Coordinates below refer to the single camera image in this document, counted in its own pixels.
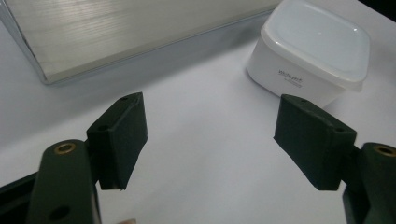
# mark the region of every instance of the white surface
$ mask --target white surface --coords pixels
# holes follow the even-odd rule
[[[279,1],[6,0],[48,83],[274,9]]]
[[[341,88],[312,74],[272,51],[259,38],[247,63],[248,74],[268,91],[280,96],[295,95],[319,107],[328,105],[343,92]]]
[[[396,146],[396,25],[353,0],[318,0],[372,38],[361,93],[325,109],[356,146]],[[245,21],[54,86],[42,85],[0,23],[0,185],[36,171],[119,97],[143,91],[148,143],[125,191],[101,191],[104,223],[346,223],[273,140],[279,98],[248,77],[263,21]]]
[[[305,0],[283,1],[262,28],[283,58],[341,87],[360,91],[370,38],[358,25]]]

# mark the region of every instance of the plastic box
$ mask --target plastic box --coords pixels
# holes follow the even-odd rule
[[[323,107],[345,90],[361,91],[370,38],[359,26],[305,0],[284,0],[262,27],[250,76],[277,95]]]

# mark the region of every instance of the screw hole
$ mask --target screw hole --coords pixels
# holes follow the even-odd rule
[[[107,125],[102,125],[102,126],[99,126],[98,131],[103,132],[103,131],[106,131],[107,129],[108,129]]]
[[[70,213],[70,207],[62,205],[56,209],[54,209],[50,214],[49,214],[49,220],[50,221],[59,221],[67,217],[67,215]]]
[[[391,147],[378,146],[375,150],[384,156],[396,157],[396,149]]]
[[[57,146],[55,148],[55,153],[59,155],[63,155],[66,153],[69,153],[73,151],[76,148],[76,145],[74,143],[65,143]]]

